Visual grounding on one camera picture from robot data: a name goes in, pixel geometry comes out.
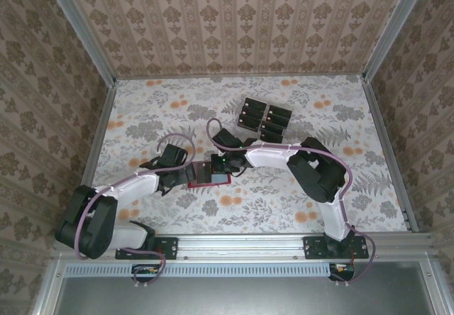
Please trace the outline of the floral patterned table cover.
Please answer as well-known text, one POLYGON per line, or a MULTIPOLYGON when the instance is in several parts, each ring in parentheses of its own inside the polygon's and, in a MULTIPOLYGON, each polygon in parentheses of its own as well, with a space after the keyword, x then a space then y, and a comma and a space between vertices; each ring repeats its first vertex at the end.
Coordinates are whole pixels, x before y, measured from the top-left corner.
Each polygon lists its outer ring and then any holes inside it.
MULTIPOLYGON (((157 142, 184 148, 195 160, 215 153, 220 127, 246 139, 237 120, 246 97, 292 110, 285 143, 321 141, 353 171, 344 198, 349 222, 365 232, 405 231, 404 215, 359 76, 149 79, 116 83, 116 96, 94 186, 131 175, 157 155, 157 142)), ((317 203, 291 174, 261 167, 212 187, 175 187, 120 210, 160 234, 321 232, 317 203)))

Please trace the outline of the red card holder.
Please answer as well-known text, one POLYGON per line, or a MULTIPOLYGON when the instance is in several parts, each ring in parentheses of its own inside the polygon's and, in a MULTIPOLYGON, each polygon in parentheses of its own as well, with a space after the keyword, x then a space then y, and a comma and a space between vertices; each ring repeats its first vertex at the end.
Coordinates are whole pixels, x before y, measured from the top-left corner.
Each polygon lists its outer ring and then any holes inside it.
POLYGON ((230 184, 231 183, 231 176, 225 173, 217 173, 214 172, 214 169, 211 167, 212 171, 212 181, 210 184, 198 185, 196 181, 189 183, 188 188, 198 188, 198 187, 212 187, 212 186, 219 186, 223 184, 230 184))

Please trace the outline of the black battery tray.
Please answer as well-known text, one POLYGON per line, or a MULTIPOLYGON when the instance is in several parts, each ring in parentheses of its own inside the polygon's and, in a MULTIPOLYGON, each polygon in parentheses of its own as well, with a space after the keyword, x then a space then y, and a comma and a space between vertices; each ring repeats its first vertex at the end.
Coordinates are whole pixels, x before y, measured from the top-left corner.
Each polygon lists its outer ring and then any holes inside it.
MULTIPOLYGON (((266 109, 264 110, 264 115, 263 115, 263 117, 261 118, 262 121, 267 121, 267 120, 266 120, 266 117, 267 117, 267 114, 269 113, 269 106, 270 106, 270 104, 267 104, 267 107, 266 107, 266 109)), ((289 126, 289 123, 288 123, 287 127, 284 127, 284 131, 283 131, 283 133, 280 134, 280 135, 282 135, 282 136, 284 135, 284 132, 287 130, 288 126, 289 126)), ((260 124, 259 129, 258 129, 257 131, 252 131, 252 132, 258 133, 259 136, 260 136, 261 130, 262 130, 262 128, 261 128, 261 124, 260 124)))

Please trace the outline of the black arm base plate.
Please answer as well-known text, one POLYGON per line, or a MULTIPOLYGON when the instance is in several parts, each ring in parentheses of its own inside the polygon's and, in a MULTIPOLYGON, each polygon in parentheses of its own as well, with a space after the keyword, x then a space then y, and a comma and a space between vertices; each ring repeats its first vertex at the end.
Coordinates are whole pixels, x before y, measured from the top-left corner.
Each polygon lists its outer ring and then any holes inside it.
MULTIPOLYGON (((137 248, 139 251, 155 251, 164 255, 168 260, 175 260, 178 251, 177 237, 154 237, 147 239, 144 244, 137 248)), ((151 260, 158 259, 157 256, 145 253, 131 253, 126 250, 117 250, 115 254, 117 260, 151 260)))
POLYGON ((304 255, 307 260, 316 259, 366 259, 369 258, 366 240, 362 236, 338 242, 325 236, 304 237, 304 255))

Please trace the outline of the aluminium panel frame bar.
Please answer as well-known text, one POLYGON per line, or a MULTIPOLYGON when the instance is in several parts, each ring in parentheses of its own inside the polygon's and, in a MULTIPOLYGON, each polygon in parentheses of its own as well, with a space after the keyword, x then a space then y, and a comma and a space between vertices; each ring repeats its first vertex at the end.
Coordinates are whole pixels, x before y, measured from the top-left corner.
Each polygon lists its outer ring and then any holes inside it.
POLYGON ((441 276, 436 271, 436 264, 430 260, 421 260, 419 264, 434 315, 449 315, 450 312, 441 286, 441 276))
POLYGON ((63 264, 52 261, 44 274, 32 315, 53 315, 63 283, 63 264))

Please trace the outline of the black connector board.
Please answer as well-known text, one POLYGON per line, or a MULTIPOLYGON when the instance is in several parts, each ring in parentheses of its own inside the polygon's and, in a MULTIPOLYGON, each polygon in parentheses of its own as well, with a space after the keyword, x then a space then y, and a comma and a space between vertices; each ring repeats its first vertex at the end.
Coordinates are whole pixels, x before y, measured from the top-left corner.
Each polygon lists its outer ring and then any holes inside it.
POLYGON ((162 274, 163 266, 159 264, 139 264, 131 268, 132 280, 136 284, 150 284, 162 274))
POLYGON ((354 264, 352 263, 330 263, 330 276, 328 277, 334 282, 348 282, 353 279, 355 274, 354 264))

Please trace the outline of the wide aluminium mounting rail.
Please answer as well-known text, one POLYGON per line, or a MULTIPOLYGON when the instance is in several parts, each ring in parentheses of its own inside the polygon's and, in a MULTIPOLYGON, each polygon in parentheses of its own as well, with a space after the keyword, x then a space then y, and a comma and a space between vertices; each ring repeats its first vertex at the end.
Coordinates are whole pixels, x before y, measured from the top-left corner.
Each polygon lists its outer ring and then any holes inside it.
MULTIPOLYGON (((251 235, 176 235, 177 258, 191 262, 252 262, 307 260, 304 237, 320 233, 251 235)), ((436 258, 436 249, 427 233, 385 232, 359 235, 365 238, 369 258, 356 262, 420 261, 436 258)), ((316 259, 314 262, 342 262, 343 259, 316 259)))

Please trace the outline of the grey metal panel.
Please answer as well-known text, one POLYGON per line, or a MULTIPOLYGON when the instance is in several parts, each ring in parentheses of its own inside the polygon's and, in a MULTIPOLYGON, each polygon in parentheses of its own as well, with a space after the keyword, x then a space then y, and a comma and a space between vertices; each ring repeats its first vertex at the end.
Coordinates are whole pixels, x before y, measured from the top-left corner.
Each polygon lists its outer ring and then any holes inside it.
POLYGON ((69 278, 54 315, 435 315, 420 282, 324 278, 69 278))

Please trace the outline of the aluminium table edge rail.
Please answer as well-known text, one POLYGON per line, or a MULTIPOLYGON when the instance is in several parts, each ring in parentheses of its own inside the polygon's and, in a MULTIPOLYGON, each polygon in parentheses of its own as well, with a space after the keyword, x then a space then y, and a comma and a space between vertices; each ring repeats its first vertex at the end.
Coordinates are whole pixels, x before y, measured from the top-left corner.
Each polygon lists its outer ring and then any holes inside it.
POLYGON ((97 163, 99 161, 99 156, 101 153, 102 144, 108 127, 111 111, 114 105, 115 96, 116 82, 113 82, 113 84, 107 90, 106 99, 104 101, 104 105, 99 118, 99 123, 96 128, 96 133, 93 139, 92 147, 82 177, 81 181, 82 184, 91 185, 94 180, 97 163))
POLYGON ((356 72, 315 72, 315 73, 240 73, 240 74, 179 74, 179 75, 157 75, 157 76, 117 76, 116 81, 126 81, 126 80, 139 80, 139 79, 224 79, 224 78, 244 78, 244 77, 337 77, 337 76, 359 76, 363 77, 362 73, 356 72))
POLYGON ((370 107, 370 112, 372 115, 372 119, 375 123, 375 128, 377 130, 377 135, 380 140, 380 144, 382 146, 382 150, 384 153, 384 158, 387 162, 388 170, 390 177, 392 179, 394 190, 397 195, 397 200, 401 207, 403 215, 406 217, 406 224, 407 228, 412 231, 418 233, 420 231, 419 226, 416 221, 416 217, 414 215, 411 202, 409 200, 404 181, 402 179, 401 172, 399 170, 399 166, 397 164, 397 160, 394 155, 394 151, 392 149, 392 144, 389 139, 387 129, 384 124, 384 120, 380 111, 379 104, 377 102, 375 93, 373 91, 372 85, 369 81, 367 81, 364 77, 360 76, 362 81, 362 87, 365 93, 365 97, 367 99, 368 105, 370 107))

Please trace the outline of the aluminium corner post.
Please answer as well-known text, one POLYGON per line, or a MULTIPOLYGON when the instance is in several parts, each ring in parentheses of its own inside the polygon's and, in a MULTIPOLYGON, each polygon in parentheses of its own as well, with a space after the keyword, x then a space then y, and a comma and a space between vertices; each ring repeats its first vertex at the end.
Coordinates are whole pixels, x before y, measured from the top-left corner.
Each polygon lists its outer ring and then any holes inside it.
POLYGON ((415 7, 417 0, 399 0, 395 6, 387 25, 379 37, 372 54, 367 61, 365 69, 362 71, 363 78, 370 82, 376 75, 380 65, 390 51, 392 44, 397 39, 400 30, 404 26, 409 14, 415 7))
POLYGON ((106 86, 109 89, 112 88, 116 81, 114 71, 89 27, 88 18, 83 15, 81 8, 75 0, 57 0, 57 2, 92 59, 106 86))

